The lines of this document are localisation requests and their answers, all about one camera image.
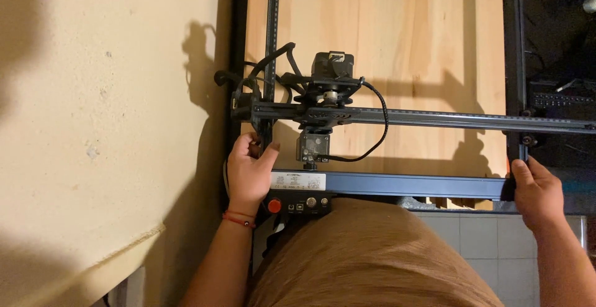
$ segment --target beige wall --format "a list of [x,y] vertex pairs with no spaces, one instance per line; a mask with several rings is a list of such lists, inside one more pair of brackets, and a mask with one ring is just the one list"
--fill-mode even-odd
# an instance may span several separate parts
[[180,296],[218,216],[230,1],[0,0],[0,306],[162,220]]

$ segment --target product label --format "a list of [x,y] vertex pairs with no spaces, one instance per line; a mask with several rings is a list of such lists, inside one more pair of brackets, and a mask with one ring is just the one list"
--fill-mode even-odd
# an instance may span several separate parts
[[271,189],[304,189],[324,191],[326,174],[271,172]]

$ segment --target power button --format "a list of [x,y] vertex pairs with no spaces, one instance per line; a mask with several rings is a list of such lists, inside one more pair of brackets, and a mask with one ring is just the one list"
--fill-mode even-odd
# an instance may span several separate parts
[[267,209],[269,209],[269,212],[275,214],[275,213],[279,213],[279,211],[281,210],[281,201],[279,201],[279,199],[271,199],[271,201],[269,201],[269,204],[267,204]]

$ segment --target plywood sheet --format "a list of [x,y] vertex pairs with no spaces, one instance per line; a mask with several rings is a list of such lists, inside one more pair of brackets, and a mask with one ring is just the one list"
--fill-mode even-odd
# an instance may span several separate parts
[[[354,76],[365,76],[389,108],[505,113],[502,0],[279,0],[278,46],[296,43],[294,56],[309,73],[317,52],[354,54]],[[264,56],[267,0],[249,0],[246,59]],[[279,75],[291,71],[285,58]],[[284,90],[278,87],[276,100]],[[380,108],[362,88],[352,106]],[[279,168],[295,161],[297,124],[279,121],[273,138],[282,143]],[[336,127],[331,153],[358,157],[383,126]],[[504,176],[501,132],[392,126],[384,144],[357,163],[320,164],[321,170]]]

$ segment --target person's arm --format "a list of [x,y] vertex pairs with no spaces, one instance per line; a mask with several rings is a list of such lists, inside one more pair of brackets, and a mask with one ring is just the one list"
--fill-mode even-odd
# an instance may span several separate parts
[[561,180],[532,157],[511,170],[517,209],[538,244],[540,305],[596,306],[596,272],[565,220]]
[[[255,133],[241,135],[228,157],[228,215],[253,223],[271,184],[271,169],[279,144],[270,144],[258,158]],[[222,220],[180,307],[240,307],[249,272],[252,228]]]

